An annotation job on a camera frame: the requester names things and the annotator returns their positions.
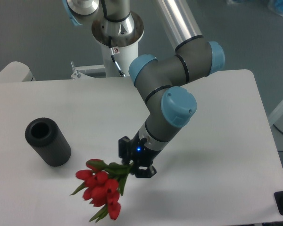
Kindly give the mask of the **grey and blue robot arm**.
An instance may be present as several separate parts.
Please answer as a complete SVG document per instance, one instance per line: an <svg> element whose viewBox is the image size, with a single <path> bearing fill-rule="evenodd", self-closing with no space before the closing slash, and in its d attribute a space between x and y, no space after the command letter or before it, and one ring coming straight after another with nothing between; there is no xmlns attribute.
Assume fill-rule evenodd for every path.
<svg viewBox="0 0 283 226"><path fill-rule="evenodd" d="M154 158L194 115L197 103L184 85L222 70L225 55L215 41L206 41L184 0L153 2L175 55L158 61L138 54L144 34L142 19L128 0L65 0L70 21L81 26L92 22L92 35L99 43L103 64L88 66L88 73L129 77L150 115L134 138L119 140L119 157L137 178L156 174Z"/></svg>

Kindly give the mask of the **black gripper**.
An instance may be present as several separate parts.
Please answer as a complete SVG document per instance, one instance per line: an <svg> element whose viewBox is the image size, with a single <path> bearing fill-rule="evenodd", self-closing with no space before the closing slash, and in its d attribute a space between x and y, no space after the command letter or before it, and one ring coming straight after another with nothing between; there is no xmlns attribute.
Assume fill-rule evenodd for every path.
<svg viewBox="0 0 283 226"><path fill-rule="evenodd" d="M141 141L139 133L130 140L129 137L124 136L118 140L118 156L122 159L122 164L129 164L133 160L134 165L131 169L131 174L136 178L152 178L157 170L153 165L153 160L160 153L159 151L152 150Z"/></svg>

